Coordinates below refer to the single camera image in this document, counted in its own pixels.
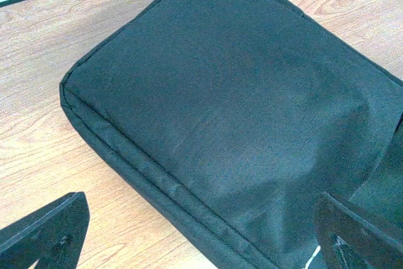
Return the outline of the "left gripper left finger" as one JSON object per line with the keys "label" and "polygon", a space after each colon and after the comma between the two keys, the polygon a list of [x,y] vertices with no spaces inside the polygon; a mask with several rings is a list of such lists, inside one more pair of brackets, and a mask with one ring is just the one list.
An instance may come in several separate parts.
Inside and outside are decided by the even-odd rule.
{"label": "left gripper left finger", "polygon": [[1,229],[1,268],[76,268],[88,225],[84,192],[70,192]]}

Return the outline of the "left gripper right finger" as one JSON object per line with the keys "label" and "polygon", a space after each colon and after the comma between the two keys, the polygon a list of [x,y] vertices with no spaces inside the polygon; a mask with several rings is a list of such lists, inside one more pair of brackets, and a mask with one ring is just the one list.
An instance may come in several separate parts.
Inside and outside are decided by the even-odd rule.
{"label": "left gripper right finger", "polygon": [[402,229],[383,217],[323,192],[314,223],[328,268],[402,268]]}

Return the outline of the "black student bag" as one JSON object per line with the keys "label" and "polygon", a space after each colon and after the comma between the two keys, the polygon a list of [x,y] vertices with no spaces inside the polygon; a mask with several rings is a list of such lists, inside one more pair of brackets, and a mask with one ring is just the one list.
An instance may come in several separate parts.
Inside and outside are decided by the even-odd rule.
{"label": "black student bag", "polygon": [[325,268],[323,192],[402,224],[402,81],[288,0],[155,0],[60,103],[218,268]]}

